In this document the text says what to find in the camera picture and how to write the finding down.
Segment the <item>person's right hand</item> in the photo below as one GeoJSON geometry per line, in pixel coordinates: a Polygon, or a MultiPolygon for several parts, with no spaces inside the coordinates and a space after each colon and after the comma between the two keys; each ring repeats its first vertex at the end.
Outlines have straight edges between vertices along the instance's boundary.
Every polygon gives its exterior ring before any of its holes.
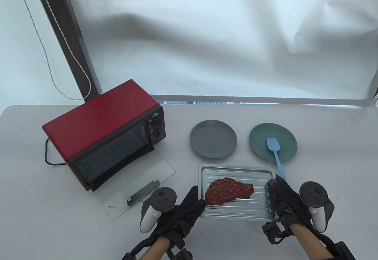
{"type": "Polygon", "coordinates": [[[319,233],[327,230],[335,206],[321,184],[307,181],[297,193],[277,175],[268,181],[267,187],[275,212],[285,229],[292,224],[299,224],[319,233]]]}

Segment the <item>person's left hand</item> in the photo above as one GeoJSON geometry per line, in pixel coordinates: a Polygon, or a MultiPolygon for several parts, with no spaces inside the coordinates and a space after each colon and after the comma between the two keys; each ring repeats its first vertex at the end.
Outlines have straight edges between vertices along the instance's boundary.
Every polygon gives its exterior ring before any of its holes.
{"type": "Polygon", "coordinates": [[[206,200],[198,198],[198,186],[193,186],[180,205],[162,213],[151,236],[165,237],[178,245],[188,236],[206,206],[206,200]]]}

